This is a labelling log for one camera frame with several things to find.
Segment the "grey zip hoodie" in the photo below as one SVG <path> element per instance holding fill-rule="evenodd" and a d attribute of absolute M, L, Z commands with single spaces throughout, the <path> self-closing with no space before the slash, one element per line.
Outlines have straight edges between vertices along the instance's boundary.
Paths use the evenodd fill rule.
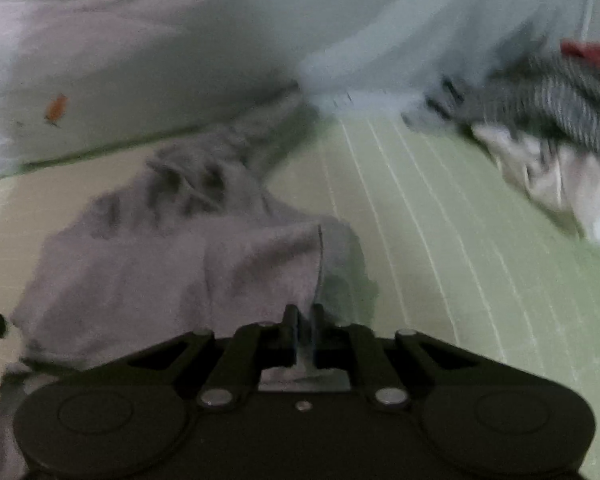
<path fill-rule="evenodd" d="M 360 240 L 264 180 L 315 112 L 288 91 L 156 151 L 122 188 L 50 236 L 12 324 L 22 349 L 0 383 L 0 479 L 27 466 L 12 421 L 39 386 L 181 334 L 277 322 L 293 304 L 370 322 L 378 295 Z"/>

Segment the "green checked bed sheet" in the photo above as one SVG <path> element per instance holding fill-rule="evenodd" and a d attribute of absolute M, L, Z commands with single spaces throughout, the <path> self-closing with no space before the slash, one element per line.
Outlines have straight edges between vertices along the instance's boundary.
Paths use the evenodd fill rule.
<path fill-rule="evenodd" d="M 0 313 L 9 315 L 44 238 L 122 185 L 162 143 L 0 181 Z M 316 125 L 271 174 L 281 200 L 348 222 L 379 287 L 371 320 L 561 382 L 588 400 L 600 479 L 600 252 L 510 188 L 474 144 L 387 116 Z"/>

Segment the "white garment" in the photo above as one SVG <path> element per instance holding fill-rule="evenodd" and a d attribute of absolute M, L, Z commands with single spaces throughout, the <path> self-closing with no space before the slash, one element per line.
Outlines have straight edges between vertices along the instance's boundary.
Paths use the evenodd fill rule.
<path fill-rule="evenodd" d="M 600 249 L 599 157 L 501 125 L 475 124 L 471 133 L 506 181 Z"/>

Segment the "light green carrot-print quilt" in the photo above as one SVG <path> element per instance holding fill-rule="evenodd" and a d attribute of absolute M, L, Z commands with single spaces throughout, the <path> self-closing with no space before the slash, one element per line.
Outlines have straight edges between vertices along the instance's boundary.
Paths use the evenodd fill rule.
<path fill-rule="evenodd" d="M 298 84 L 416 99 L 580 34 L 592 0 L 0 0 L 0 177 L 220 122 Z"/>

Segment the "grey plaid shirt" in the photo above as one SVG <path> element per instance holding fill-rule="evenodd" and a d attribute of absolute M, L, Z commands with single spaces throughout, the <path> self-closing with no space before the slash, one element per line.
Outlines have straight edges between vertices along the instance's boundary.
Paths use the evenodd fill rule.
<path fill-rule="evenodd" d="M 401 118 L 420 131 L 443 124 L 502 125 L 600 156 L 600 68 L 580 58 L 530 56 L 480 86 L 444 78 Z"/>

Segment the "red garment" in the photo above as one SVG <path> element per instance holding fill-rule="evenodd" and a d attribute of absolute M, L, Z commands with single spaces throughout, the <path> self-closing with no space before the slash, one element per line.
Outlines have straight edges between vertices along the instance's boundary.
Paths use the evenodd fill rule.
<path fill-rule="evenodd" d="M 585 60 L 600 69 L 600 44 L 562 40 L 560 52 L 565 56 Z"/>

